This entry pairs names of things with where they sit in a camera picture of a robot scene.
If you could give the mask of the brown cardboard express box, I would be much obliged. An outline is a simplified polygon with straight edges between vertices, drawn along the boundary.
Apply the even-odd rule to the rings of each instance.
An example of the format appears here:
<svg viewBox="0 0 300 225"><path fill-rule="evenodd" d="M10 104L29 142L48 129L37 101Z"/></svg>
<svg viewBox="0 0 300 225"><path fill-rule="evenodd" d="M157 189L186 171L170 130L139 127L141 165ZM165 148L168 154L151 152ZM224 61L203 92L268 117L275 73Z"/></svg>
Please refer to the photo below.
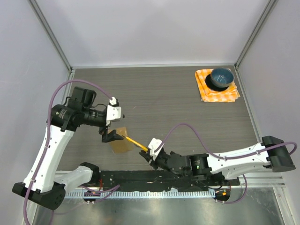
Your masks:
<svg viewBox="0 0 300 225"><path fill-rule="evenodd" d="M121 136L122 135L125 137L128 136L126 127L117 128L116 133ZM124 138L123 140L115 140L115 141L109 142L109 146L112 149L113 153L115 153L115 154L129 152L134 149L134 145L126 138Z"/></svg>

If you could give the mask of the yellow utility knife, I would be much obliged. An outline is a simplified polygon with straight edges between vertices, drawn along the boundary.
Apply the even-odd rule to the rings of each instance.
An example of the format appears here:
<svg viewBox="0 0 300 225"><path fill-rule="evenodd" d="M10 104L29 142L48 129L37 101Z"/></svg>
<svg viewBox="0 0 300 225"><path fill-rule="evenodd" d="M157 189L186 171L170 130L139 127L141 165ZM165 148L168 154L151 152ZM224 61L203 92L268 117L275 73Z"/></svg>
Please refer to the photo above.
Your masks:
<svg viewBox="0 0 300 225"><path fill-rule="evenodd" d="M145 147L144 145L138 143L137 141L135 141L134 139L126 136L125 137L129 142L133 143L135 146L139 147L140 149L142 149L143 151L147 152L148 151L148 148Z"/></svg>

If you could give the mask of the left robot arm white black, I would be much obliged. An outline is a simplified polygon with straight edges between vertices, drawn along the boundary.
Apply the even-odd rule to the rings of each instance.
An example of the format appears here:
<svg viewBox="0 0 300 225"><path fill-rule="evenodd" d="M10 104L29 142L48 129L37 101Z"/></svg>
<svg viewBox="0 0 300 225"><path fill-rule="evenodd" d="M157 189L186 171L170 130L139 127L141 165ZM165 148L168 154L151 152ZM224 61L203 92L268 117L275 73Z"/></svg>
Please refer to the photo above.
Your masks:
<svg viewBox="0 0 300 225"><path fill-rule="evenodd" d="M93 106L96 95L93 90L75 87L64 104L51 108L49 124L35 163L24 181L14 184L13 193L56 210L65 195L78 186L87 184L95 187L99 183L99 167L87 162L61 178L55 177L63 152L81 125L98 127L104 143L122 139L116 130L108 131L112 121L124 117L118 100L112 97L105 109L99 111Z"/></svg>

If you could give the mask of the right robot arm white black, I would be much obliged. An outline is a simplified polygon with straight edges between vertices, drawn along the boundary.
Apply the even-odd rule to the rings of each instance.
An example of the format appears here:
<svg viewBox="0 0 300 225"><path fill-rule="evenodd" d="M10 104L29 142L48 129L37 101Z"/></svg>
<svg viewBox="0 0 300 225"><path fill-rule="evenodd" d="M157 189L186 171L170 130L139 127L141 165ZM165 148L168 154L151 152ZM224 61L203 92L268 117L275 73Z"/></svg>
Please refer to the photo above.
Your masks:
<svg viewBox="0 0 300 225"><path fill-rule="evenodd" d="M265 136L255 145L224 153L204 153L182 156L175 152L167 154L159 139L152 139L148 151L140 155L154 168L161 168L177 177L196 180L212 178L217 185L255 171L270 168L274 173L295 170L286 143L273 136Z"/></svg>

